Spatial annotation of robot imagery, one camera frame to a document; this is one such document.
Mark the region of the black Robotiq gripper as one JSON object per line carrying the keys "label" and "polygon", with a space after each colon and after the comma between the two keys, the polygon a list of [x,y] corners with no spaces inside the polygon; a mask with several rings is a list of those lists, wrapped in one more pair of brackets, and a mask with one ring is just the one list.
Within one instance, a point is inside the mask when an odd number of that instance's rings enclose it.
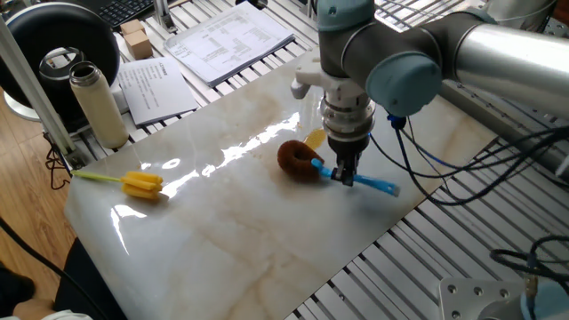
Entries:
{"label": "black Robotiq gripper", "polygon": [[370,143],[370,137],[353,141],[340,141],[332,137],[328,138],[328,144],[336,155],[336,167],[332,170],[331,179],[343,181],[343,184],[352,187],[357,166],[364,150]]}

